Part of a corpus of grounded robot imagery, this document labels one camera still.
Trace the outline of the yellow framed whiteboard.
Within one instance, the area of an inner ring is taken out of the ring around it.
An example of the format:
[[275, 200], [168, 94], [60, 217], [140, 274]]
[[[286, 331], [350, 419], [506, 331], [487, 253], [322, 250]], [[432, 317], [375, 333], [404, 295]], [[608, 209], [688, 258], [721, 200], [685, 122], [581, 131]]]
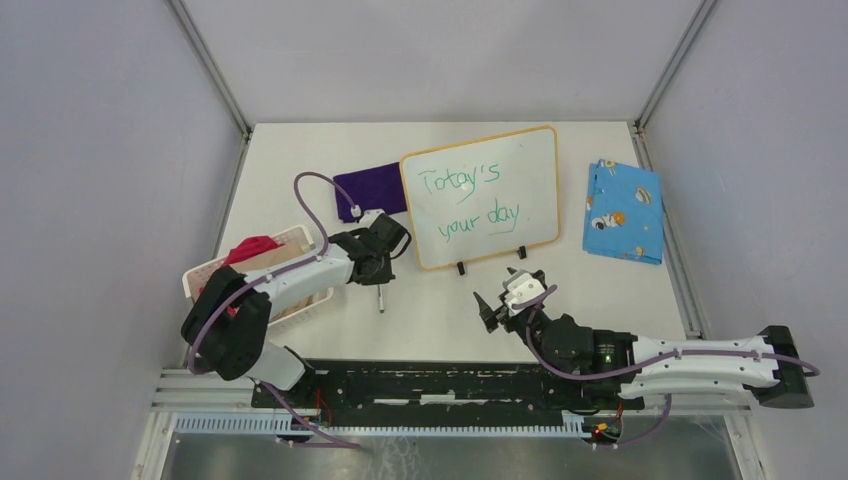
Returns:
[[552, 126], [410, 153], [399, 168], [424, 270], [545, 245], [561, 235], [559, 142]]

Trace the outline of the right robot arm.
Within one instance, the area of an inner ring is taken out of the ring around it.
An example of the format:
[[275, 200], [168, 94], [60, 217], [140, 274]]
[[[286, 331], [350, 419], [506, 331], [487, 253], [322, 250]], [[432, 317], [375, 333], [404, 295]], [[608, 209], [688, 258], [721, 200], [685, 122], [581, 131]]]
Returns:
[[785, 326], [732, 340], [670, 340], [581, 326], [544, 310], [557, 287], [543, 271], [510, 269], [498, 306], [473, 295], [488, 332], [517, 334], [550, 375], [577, 383], [580, 400], [602, 408], [614, 398], [653, 395], [748, 395], [772, 409], [808, 409], [808, 381], [821, 371], [801, 359]]

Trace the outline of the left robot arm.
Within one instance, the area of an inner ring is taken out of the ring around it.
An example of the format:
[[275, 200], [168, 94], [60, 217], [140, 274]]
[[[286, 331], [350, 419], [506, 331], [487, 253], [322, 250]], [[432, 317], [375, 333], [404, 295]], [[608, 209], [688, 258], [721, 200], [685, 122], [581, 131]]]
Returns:
[[223, 266], [212, 273], [181, 327], [194, 358], [225, 381], [242, 377], [275, 387], [290, 407], [314, 394], [310, 367], [293, 350], [267, 338], [270, 321], [305, 298], [353, 283], [385, 285], [410, 232], [385, 213], [370, 212], [357, 228], [334, 234], [321, 249], [246, 273]]

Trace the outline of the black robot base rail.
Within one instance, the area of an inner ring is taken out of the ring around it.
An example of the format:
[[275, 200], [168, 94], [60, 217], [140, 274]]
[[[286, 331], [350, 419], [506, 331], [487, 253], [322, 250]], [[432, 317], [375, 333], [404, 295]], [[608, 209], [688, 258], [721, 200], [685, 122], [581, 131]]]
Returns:
[[326, 407], [332, 427], [541, 427], [645, 405], [618, 393], [611, 380], [566, 380], [538, 363], [309, 359], [292, 386], [258, 380], [251, 405]]

